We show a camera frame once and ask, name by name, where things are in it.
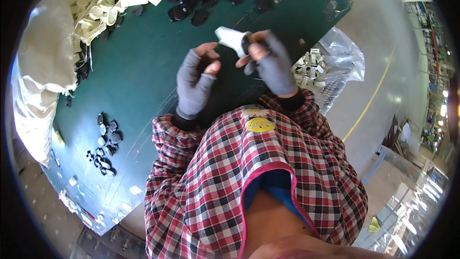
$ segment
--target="yellow smiley patch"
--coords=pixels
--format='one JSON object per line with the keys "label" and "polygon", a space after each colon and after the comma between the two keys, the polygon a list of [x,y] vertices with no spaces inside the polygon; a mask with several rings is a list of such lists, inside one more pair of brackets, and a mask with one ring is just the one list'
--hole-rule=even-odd
{"label": "yellow smiley patch", "polygon": [[249,131],[253,132],[265,132],[265,131],[270,131],[275,129],[275,125],[268,121],[265,118],[252,118],[247,124],[246,128]]}

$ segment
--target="person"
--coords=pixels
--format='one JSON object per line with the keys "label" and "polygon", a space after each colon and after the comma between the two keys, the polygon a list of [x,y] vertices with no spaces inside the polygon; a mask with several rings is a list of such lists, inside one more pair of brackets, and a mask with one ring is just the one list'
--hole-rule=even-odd
{"label": "person", "polygon": [[145,193],[147,255],[375,258],[348,247],[368,199],[343,142],[312,92],[296,86],[277,37],[265,30],[251,39],[250,55],[236,67],[256,64],[270,94],[222,114],[206,132],[199,129],[221,67],[217,43],[204,43],[178,71],[175,114],[153,120],[159,158]]}

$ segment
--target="finger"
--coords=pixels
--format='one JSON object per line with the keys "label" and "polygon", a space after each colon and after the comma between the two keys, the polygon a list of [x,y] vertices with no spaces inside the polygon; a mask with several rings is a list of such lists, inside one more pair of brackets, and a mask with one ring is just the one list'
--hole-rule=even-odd
{"label": "finger", "polygon": [[203,57],[208,51],[216,48],[217,44],[217,42],[206,42],[195,48],[194,51],[199,57]]}
{"label": "finger", "polygon": [[211,49],[208,52],[206,52],[204,57],[209,58],[209,59],[214,61],[214,60],[218,60],[220,58],[220,55],[219,55],[219,53],[217,53],[213,49]]}
{"label": "finger", "polygon": [[241,68],[245,66],[250,60],[251,60],[250,56],[242,57],[235,63],[235,66],[237,68]]}
{"label": "finger", "polygon": [[249,55],[256,61],[261,60],[267,54],[267,49],[260,43],[251,43],[248,50]]}
{"label": "finger", "polygon": [[246,66],[244,67],[244,74],[245,75],[251,75],[257,68],[257,63],[256,61],[250,61]]}
{"label": "finger", "polygon": [[209,64],[206,69],[204,70],[204,74],[210,74],[216,76],[219,72],[221,67],[220,61],[214,61],[213,63]]}
{"label": "finger", "polygon": [[257,42],[265,38],[267,34],[270,32],[270,30],[262,30],[262,31],[257,31],[252,34],[251,40],[252,42]]}

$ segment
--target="hand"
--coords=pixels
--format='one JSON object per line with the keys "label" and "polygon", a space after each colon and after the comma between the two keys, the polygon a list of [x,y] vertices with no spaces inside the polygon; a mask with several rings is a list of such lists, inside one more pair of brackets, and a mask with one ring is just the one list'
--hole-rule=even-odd
{"label": "hand", "polygon": [[291,72],[292,62],[288,51],[278,38],[270,31],[256,32],[251,37],[249,55],[240,58],[236,67],[245,67],[245,74],[255,69],[268,88],[280,98],[294,96],[299,90]]}
{"label": "hand", "polygon": [[217,42],[203,43],[190,49],[177,72],[179,104],[176,113],[192,120],[206,106],[211,87],[220,70],[220,55],[214,51]]}

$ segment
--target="yellow floor line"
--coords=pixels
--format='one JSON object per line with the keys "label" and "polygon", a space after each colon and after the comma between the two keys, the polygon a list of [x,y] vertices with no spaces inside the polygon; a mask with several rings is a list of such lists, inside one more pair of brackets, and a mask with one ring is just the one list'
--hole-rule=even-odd
{"label": "yellow floor line", "polygon": [[393,46],[393,48],[391,49],[391,55],[390,55],[390,59],[388,60],[388,63],[386,65],[386,68],[385,68],[385,71],[383,72],[383,75],[382,75],[382,78],[380,79],[380,82],[379,84],[377,85],[377,88],[375,89],[374,91],[374,94],[372,95],[371,99],[369,100],[368,104],[366,105],[366,108],[362,111],[361,115],[359,116],[358,120],[356,120],[356,122],[353,124],[353,126],[351,127],[350,131],[348,131],[347,135],[345,135],[345,137],[342,139],[342,142],[345,142],[345,140],[348,138],[348,136],[350,136],[350,134],[353,132],[353,130],[355,129],[355,127],[358,125],[359,121],[361,120],[361,118],[364,116],[364,114],[366,113],[366,111],[368,110],[369,106],[371,105],[372,101],[374,100],[374,97],[375,95],[377,94],[378,90],[380,89],[380,86],[382,85],[382,82],[383,82],[383,79],[385,78],[386,76],[386,72],[388,71],[388,67],[390,67],[390,63],[391,63],[391,59],[393,58],[393,53],[395,51],[395,48]]}

